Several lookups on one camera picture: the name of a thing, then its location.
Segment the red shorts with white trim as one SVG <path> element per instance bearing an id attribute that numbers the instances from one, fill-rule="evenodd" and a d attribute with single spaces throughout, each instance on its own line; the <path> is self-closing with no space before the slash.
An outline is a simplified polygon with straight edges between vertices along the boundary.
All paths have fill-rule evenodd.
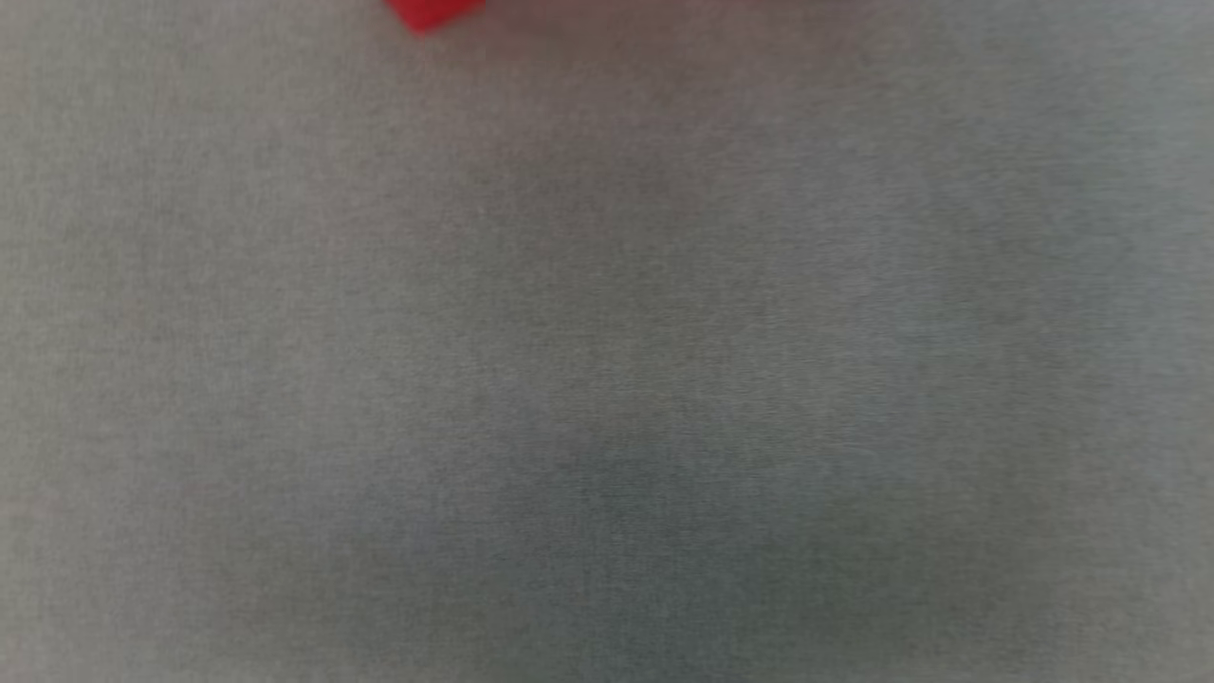
<path id="1" fill-rule="evenodd" d="M 486 0 L 382 0 L 413 33 L 430 33 L 482 8 Z"/>

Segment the grey fabric sofa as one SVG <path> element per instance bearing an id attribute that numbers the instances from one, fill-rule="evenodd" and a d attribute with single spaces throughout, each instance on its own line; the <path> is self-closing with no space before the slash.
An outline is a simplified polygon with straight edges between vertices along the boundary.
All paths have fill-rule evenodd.
<path id="1" fill-rule="evenodd" d="M 0 683 L 1214 683 L 1214 0 L 0 0 Z"/>

